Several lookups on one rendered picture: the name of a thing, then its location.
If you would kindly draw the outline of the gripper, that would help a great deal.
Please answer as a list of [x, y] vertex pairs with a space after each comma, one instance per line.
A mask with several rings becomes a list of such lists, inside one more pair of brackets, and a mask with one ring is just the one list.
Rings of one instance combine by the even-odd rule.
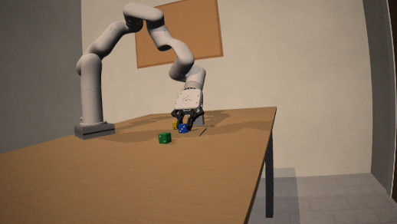
[[191, 131], [195, 119], [204, 114], [202, 107], [202, 91], [197, 87], [192, 86], [184, 88], [177, 97], [174, 111], [171, 113], [173, 117], [177, 118], [177, 128], [179, 129], [179, 124], [183, 124], [182, 120], [184, 116], [190, 116], [187, 120], [186, 126], [188, 130]]

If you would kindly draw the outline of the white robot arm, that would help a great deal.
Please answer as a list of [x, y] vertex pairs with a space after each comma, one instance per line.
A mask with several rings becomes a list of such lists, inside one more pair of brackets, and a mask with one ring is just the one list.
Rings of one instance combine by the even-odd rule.
[[143, 28], [143, 20], [146, 21], [147, 30], [157, 49], [167, 51], [172, 48], [177, 55], [169, 70], [169, 76], [175, 81], [185, 82], [184, 88], [192, 86], [200, 90], [203, 89], [205, 69], [201, 66], [193, 66], [195, 59], [191, 50], [187, 44], [171, 36], [165, 25], [162, 11], [148, 5], [131, 2], [123, 8], [123, 15], [125, 21], [111, 23], [77, 62], [76, 69], [80, 75], [82, 105], [80, 126], [96, 126], [107, 123], [103, 122], [102, 60], [110, 54], [123, 35], [140, 31]]

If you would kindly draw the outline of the green die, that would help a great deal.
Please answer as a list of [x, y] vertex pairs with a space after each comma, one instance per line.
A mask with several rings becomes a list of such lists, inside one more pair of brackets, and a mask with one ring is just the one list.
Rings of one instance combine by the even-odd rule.
[[170, 143], [172, 142], [171, 133], [159, 133], [159, 143]]

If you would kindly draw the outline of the blue die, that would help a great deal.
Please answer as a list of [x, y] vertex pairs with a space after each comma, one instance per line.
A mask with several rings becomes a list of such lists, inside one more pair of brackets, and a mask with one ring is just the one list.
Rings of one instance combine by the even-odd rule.
[[186, 124], [179, 124], [178, 127], [179, 127], [179, 133], [187, 133], [187, 132], [189, 132]]

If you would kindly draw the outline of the yellow die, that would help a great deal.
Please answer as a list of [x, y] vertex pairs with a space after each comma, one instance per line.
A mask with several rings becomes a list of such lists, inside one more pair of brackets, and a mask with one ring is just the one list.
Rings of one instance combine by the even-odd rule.
[[176, 127], [176, 123], [177, 123], [177, 121], [173, 121], [173, 122], [172, 122], [172, 128], [173, 128], [173, 130], [178, 129], [178, 128]]

